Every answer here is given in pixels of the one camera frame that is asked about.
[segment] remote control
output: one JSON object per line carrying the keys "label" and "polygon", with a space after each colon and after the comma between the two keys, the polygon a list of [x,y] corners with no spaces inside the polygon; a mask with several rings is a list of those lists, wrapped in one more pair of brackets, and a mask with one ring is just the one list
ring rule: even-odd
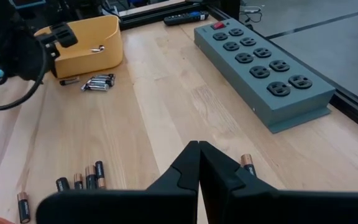
{"label": "remote control", "polygon": [[184,24],[188,22],[197,22],[207,19],[209,16],[208,12],[200,11],[200,12],[190,12],[183,13],[175,16],[168,16],[164,18],[164,23],[167,26]]}

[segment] wooden tabletop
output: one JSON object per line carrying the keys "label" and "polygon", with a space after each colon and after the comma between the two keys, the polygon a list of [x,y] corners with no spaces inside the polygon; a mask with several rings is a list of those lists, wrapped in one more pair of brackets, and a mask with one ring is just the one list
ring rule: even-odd
{"label": "wooden tabletop", "polygon": [[[37,204],[55,181],[104,162],[109,189],[145,189],[191,140],[207,140],[279,189],[358,190],[358,125],[330,115],[272,134],[193,43],[193,24],[162,22],[122,33],[125,59],[108,92],[82,93],[45,78],[22,106],[0,112],[0,217],[18,223],[16,194]],[[12,78],[0,104],[32,83]],[[206,223],[200,204],[200,223]]]}

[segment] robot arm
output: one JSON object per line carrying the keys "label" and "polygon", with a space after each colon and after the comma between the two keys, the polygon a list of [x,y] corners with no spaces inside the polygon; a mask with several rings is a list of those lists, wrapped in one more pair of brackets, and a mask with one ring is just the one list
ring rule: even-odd
{"label": "robot arm", "polygon": [[28,100],[42,83],[46,72],[56,74],[55,59],[60,56],[54,42],[70,47],[78,41],[66,23],[50,27],[51,34],[34,37],[24,20],[8,0],[0,0],[0,85],[9,77],[20,76],[35,81],[33,87],[21,99],[0,110],[8,110]]}

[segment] black frame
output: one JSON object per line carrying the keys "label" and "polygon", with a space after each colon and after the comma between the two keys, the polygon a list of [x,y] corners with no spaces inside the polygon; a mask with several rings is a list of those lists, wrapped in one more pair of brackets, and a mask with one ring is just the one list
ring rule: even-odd
{"label": "black frame", "polygon": [[[143,12],[138,12],[126,16],[121,17],[121,30],[131,29],[135,27],[139,27],[146,24],[151,24],[154,22],[162,21],[164,17],[172,16],[176,14],[181,14],[184,12],[190,11],[208,11],[211,16],[213,16],[216,20],[222,21],[225,19],[235,18],[239,19],[239,11],[240,11],[240,0],[233,1],[225,1],[219,0],[215,2],[200,2],[197,0],[192,0],[195,2],[180,2],[176,4],[172,4],[169,6],[163,6],[156,9],[150,9]],[[323,74],[310,67],[306,63],[302,62],[300,59],[290,54],[286,50],[282,49],[277,44],[273,43],[260,33],[254,31],[257,35],[264,38],[266,41],[269,41],[271,44],[285,52],[289,57],[299,62],[311,72],[319,75],[321,78],[326,80],[328,83],[332,84],[336,88],[335,94],[332,97],[330,104],[336,107],[339,111],[344,113],[350,119],[355,121],[358,124],[358,96],[355,96],[353,93],[347,91],[343,87],[339,86],[337,83],[325,77]]]}

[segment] yellow container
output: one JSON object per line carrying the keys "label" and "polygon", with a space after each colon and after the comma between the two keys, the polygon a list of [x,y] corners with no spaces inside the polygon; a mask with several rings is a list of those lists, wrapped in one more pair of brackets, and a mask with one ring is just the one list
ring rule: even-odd
{"label": "yellow container", "polygon": [[[121,63],[124,51],[118,17],[100,16],[69,22],[68,25],[78,43],[68,48],[56,43],[60,52],[55,61],[57,78],[113,68]],[[35,35],[44,33],[50,33],[49,27],[40,29]],[[91,49],[98,49],[100,45],[104,46],[103,51],[92,52]]]}

